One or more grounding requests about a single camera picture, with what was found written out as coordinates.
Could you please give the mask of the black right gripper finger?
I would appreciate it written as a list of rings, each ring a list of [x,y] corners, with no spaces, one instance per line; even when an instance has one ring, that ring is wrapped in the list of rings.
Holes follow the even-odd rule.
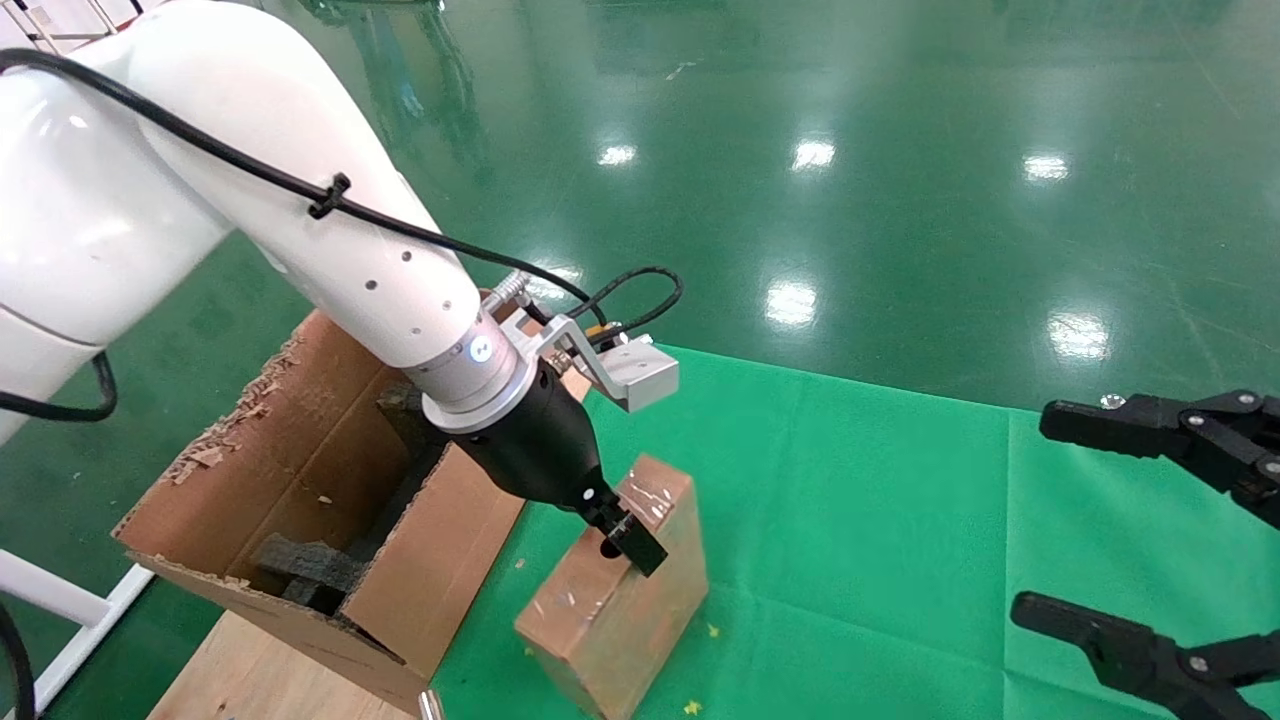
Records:
[[[1165,457],[1279,527],[1279,401],[1234,389],[1197,401],[1132,395],[1116,407],[1047,404],[1041,434],[1130,457]]]
[[[1010,618],[1079,648],[1101,685],[1176,719],[1268,717],[1242,689],[1277,682],[1277,632],[1183,646],[1151,626],[1029,591],[1015,596]]]

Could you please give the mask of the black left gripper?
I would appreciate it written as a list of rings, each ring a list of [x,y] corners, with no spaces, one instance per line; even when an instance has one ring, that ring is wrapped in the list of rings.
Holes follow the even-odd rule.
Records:
[[[535,375],[524,398],[480,430],[448,433],[506,493],[576,512],[603,534],[599,555],[652,577],[668,553],[605,482],[584,406],[558,375]]]

